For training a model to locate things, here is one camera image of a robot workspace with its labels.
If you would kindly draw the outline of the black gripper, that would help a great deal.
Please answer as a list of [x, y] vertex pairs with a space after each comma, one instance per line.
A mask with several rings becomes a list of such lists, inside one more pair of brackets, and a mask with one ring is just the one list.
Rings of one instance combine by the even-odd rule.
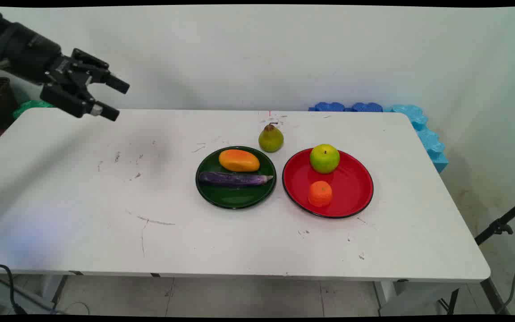
[[116, 121], [120, 111], [96, 100], [86, 88], [100, 83], [126, 94], [130, 88], [109, 70], [109, 64], [75, 47], [65, 55], [60, 45], [22, 24], [7, 24], [3, 31], [3, 58], [8, 71], [42, 85], [41, 100], [82, 118], [85, 114]]

